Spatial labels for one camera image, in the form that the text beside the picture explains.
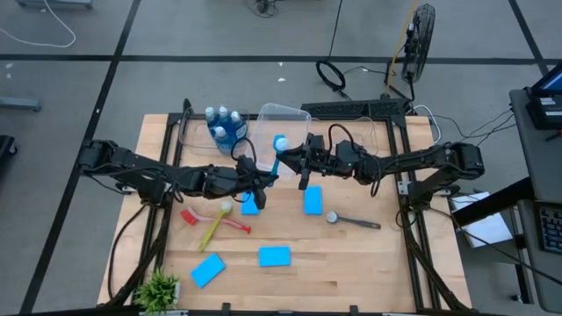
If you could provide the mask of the blue water bottles pack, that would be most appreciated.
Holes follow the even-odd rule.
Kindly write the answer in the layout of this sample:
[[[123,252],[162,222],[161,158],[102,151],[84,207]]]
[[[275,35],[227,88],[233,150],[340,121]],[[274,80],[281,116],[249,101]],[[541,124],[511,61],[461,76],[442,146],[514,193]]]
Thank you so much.
[[[218,108],[213,107],[213,108],[219,116],[220,107]],[[230,125],[227,127],[227,130],[232,132],[231,118],[230,118]],[[182,117],[179,120],[179,133],[178,133],[178,141],[182,145],[193,149],[201,149],[204,151],[210,151],[217,154],[221,154],[221,152],[219,151],[219,149],[215,144],[213,136],[214,135],[211,135],[211,133],[208,130],[207,123],[205,120],[205,112],[201,119],[197,119],[193,116],[192,109],[184,110],[184,112],[182,113]],[[235,142],[233,148],[239,147],[242,144],[242,139],[239,139],[237,142]]]

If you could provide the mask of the black floor fan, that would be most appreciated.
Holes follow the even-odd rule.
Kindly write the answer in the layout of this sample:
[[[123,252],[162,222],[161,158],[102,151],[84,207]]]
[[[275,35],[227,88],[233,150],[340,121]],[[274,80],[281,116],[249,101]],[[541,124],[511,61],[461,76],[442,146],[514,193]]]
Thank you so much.
[[[408,83],[416,83],[422,76],[435,21],[435,7],[431,4],[423,4],[415,10],[412,22],[406,30],[407,40],[401,75],[402,79]]]

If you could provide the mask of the grey metal floor base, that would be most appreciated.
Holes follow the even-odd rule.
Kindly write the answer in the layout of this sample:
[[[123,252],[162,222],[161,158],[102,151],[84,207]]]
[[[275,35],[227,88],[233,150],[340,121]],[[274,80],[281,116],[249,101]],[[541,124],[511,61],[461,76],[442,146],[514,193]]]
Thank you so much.
[[[0,108],[41,111],[42,105],[39,99],[21,97],[0,97]]]

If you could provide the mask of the black ridged panel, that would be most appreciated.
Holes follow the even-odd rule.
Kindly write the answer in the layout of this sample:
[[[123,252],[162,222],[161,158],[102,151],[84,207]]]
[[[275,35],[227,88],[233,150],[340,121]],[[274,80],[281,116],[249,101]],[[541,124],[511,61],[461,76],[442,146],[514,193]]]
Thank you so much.
[[[405,115],[410,103],[405,98],[370,99],[302,104],[300,109],[313,117],[384,119]]]

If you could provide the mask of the black keyboard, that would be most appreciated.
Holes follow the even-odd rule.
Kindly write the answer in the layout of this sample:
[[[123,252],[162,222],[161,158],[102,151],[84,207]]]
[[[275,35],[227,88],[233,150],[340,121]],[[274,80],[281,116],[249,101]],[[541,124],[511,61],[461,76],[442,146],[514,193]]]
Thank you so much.
[[[542,248],[562,255],[562,209],[554,205],[540,204],[538,231]]]

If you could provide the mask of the blue dish brush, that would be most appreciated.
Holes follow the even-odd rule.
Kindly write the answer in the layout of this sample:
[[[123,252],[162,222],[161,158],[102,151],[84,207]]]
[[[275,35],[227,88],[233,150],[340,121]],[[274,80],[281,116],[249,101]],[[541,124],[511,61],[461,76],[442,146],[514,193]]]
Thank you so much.
[[[285,135],[283,134],[277,134],[274,137],[273,140],[273,149],[275,150],[276,154],[282,154],[284,151],[286,151],[289,148],[289,140],[286,138]],[[273,162],[270,174],[272,176],[277,176],[278,175],[278,167],[279,167],[279,159],[275,158],[275,161]]]

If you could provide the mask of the grey metal spoon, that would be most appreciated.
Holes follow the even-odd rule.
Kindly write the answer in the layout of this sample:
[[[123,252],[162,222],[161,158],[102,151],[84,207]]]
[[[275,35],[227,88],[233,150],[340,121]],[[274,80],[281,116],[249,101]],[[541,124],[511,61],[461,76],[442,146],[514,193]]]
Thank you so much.
[[[338,222],[346,222],[346,223],[350,223],[350,224],[354,224],[354,225],[362,226],[362,227],[367,227],[367,228],[371,228],[371,229],[377,229],[377,230],[381,229],[381,225],[378,224],[378,223],[374,223],[374,222],[370,222],[370,221],[366,221],[366,220],[361,220],[361,219],[345,218],[345,217],[340,216],[336,212],[328,212],[327,215],[326,215],[326,221],[330,224],[336,224]]]

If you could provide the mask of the small green potted plant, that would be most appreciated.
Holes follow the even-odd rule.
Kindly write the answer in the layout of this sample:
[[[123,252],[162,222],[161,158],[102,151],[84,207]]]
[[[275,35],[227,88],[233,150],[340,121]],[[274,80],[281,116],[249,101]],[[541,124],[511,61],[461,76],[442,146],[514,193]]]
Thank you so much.
[[[179,281],[178,276],[167,275],[162,268],[158,268],[150,279],[137,289],[134,303],[144,310],[146,316],[155,316],[175,309]]]

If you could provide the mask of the red and pink dish brush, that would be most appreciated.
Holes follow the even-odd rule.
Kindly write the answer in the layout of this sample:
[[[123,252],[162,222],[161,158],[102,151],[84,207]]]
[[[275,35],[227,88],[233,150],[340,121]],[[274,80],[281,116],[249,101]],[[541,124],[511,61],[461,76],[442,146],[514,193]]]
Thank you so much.
[[[208,216],[200,215],[194,209],[192,209],[191,207],[188,207],[187,209],[185,209],[183,211],[180,211],[180,215],[181,215],[182,219],[191,226],[196,225],[199,221],[201,221],[201,222],[214,222],[215,221],[214,217],[208,217]],[[247,234],[251,233],[251,227],[250,226],[245,226],[242,223],[236,222],[236,221],[231,220],[231,219],[223,218],[223,219],[220,220],[220,223],[224,224],[224,225],[234,227],[234,228],[242,230],[242,231],[245,231]]]

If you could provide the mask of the yellow-green dish brush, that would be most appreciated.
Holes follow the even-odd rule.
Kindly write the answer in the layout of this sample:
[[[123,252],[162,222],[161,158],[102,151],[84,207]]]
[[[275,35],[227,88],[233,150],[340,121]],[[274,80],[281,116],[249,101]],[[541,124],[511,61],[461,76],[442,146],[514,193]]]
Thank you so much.
[[[217,229],[220,221],[226,215],[228,215],[232,211],[232,209],[233,209],[233,203],[232,202],[222,202],[221,203],[220,212],[219,212],[218,216],[213,220],[212,224],[207,229],[202,241],[200,242],[200,244],[198,246],[198,252],[199,253],[203,253],[205,251],[205,248],[207,247],[209,241],[213,237],[213,234],[214,234],[215,230]]]

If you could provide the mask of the clear plastic tub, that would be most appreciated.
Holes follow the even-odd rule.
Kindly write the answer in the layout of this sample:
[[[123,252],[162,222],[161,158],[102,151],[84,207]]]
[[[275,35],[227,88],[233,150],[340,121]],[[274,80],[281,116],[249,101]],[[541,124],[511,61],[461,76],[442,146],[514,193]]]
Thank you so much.
[[[277,137],[285,138],[281,148],[293,149],[306,139],[312,117],[307,111],[267,103],[249,129],[249,139],[256,152],[256,166],[271,171],[276,161]]]

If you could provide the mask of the black desk support bar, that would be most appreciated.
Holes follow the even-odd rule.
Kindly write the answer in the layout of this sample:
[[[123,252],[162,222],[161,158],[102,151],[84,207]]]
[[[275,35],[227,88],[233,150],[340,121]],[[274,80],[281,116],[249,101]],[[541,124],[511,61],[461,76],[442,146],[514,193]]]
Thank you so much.
[[[452,217],[456,220],[458,226],[466,226],[507,209],[520,200],[533,199],[534,197],[532,182],[529,177],[526,177],[453,212]]]

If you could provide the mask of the grey side desk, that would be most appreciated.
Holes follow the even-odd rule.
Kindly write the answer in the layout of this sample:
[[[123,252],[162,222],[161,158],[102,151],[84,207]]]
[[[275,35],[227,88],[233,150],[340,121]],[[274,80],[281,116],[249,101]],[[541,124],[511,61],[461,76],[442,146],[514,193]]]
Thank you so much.
[[[535,197],[524,199],[519,214],[527,242],[539,305],[547,312],[562,314],[562,255],[545,251],[539,240],[540,204],[562,209],[562,129],[538,130],[526,109],[526,88],[509,92],[522,143],[528,177]]]

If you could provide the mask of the blue cellulose sponge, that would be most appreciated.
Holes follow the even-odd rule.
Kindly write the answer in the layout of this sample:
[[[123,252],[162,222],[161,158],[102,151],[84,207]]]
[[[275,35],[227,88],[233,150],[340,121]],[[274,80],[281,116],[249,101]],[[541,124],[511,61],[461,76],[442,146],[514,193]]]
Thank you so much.
[[[216,253],[210,254],[191,271],[191,278],[199,289],[206,287],[226,268],[225,263]]]
[[[260,213],[257,208],[254,195],[252,192],[245,192],[242,195],[241,215],[243,216],[256,216]]]
[[[320,186],[309,186],[304,192],[304,214],[322,215],[322,188]]]
[[[266,246],[258,250],[258,264],[262,268],[291,265],[291,249],[288,246]]]

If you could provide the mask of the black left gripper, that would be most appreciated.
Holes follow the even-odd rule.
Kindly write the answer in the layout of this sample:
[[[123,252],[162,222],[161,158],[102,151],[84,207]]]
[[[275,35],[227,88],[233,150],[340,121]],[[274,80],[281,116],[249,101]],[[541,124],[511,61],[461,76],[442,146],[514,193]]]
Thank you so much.
[[[242,197],[240,203],[248,202],[251,199],[250,195],[253,195],[252,199],[256,208],[262,210],[267,200],[264,188],[272,187],[274,182],[277,181],[277,178],[277,171],[254,170],[249,172],[242,178],[243,184],[245,185],[244,193],[247,196]]]

